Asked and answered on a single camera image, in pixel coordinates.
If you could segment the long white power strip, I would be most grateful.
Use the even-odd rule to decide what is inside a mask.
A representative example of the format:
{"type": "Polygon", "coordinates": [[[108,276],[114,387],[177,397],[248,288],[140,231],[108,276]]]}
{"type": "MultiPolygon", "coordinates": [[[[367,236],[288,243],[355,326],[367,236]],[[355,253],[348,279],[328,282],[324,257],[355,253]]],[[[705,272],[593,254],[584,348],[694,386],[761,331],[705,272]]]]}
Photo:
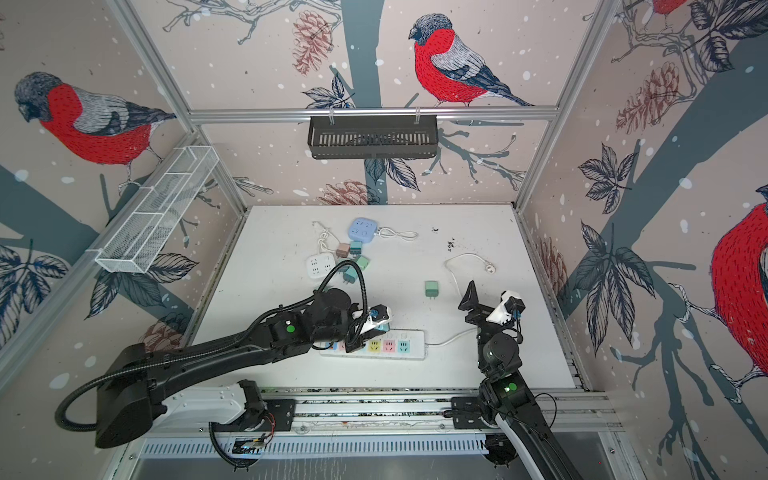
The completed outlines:
{"type": "Polygon", "coordinates": [[[363,347],[348,352],[343,342],[319,351],[321,356],[339,358],[421,361],[426,357],[425,333],[422,330],[395,329],[367,340],[363,347]]]}

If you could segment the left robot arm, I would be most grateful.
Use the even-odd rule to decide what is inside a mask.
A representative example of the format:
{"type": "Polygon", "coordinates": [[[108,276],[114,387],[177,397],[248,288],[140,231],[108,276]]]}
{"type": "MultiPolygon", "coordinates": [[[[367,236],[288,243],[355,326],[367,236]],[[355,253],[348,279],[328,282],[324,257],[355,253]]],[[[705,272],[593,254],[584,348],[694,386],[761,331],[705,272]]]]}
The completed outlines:
{"type": "Polygon", "coordinates": [[[56,425],[70,432],[92,432],[95,445],[127,444],[170,414],[170,399],[202,382],[233,371],[304,355],[323,343],[361,346],[390,310],[369,302],[366,281],[358,279],[361,300],[330,287],[328,274],[312,294],[259,315],[243,331],[191,347],[146,352],[141,343],[126,347],[107,373],[68,394],[54,413],[56,425]]]}

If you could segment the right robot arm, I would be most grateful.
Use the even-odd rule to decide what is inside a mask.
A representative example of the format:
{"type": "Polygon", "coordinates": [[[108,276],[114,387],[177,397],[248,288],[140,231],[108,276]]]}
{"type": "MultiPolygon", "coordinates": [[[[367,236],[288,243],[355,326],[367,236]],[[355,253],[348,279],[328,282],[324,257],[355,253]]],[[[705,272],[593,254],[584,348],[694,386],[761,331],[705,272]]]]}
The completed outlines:
{"type": "Polygon", "coordinates": [[[486,458],[496,466],[519,460],[532,479],[580,479],[521,373],[523,300],[506,290],[497,306],[484,305],[471,281],[458,309],[477,329],[480,417],[500,429],[486,437],[486,458]]]}

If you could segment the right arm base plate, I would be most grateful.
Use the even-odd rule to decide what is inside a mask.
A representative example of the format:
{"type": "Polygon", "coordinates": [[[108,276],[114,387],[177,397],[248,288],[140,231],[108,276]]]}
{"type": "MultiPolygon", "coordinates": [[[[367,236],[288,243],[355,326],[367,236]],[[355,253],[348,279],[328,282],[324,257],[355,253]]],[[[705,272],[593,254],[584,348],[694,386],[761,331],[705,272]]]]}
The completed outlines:
{"type": "Polygon", "coordinates": [[[515,396],[502,398],[495,407],[484,403],[480,397],[452,397],[450,407],[440,412],[443,418],[452,421],[453,428],[457,430],[500,429],[495,420],[497,414],[510,428],[514,425],[533,428],[541,420],[540,410],[534,409],[527,398],[515,396]]]}

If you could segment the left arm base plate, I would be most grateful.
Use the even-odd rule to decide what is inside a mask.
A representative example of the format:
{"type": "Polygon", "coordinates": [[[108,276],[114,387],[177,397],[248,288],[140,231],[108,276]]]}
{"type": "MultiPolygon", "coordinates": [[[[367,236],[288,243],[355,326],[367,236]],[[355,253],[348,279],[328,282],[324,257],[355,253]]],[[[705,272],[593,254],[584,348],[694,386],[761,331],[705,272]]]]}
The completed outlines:
{"type": "Polygon", "coordinates": [[[230,423],[215,424],[214,432],[289,432],[292,429],[296,406],[297,402],[293,399],[265,400],[261,411],[246,409],[230,423]]]}

